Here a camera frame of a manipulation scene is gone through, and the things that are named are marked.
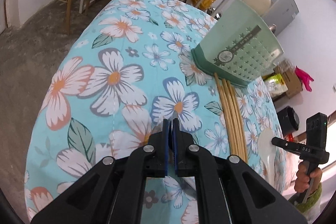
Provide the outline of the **right hand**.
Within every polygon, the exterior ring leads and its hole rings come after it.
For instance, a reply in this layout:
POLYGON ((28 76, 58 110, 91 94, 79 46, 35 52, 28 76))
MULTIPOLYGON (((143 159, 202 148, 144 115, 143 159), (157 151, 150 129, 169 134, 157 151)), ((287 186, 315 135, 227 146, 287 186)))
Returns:
POLYGON ((303 193, 309 189, 310 181, 314 180, 310 188, 310 194, 313 194, 318 189, 318 186, 321 182, 322 170, 320 168, 316 168, 310 173, 310 175, 307 175, 307 167, 302 161, 298 165, 296 176, 297 178, 294 183, 294 190, 298 193, 303 193))

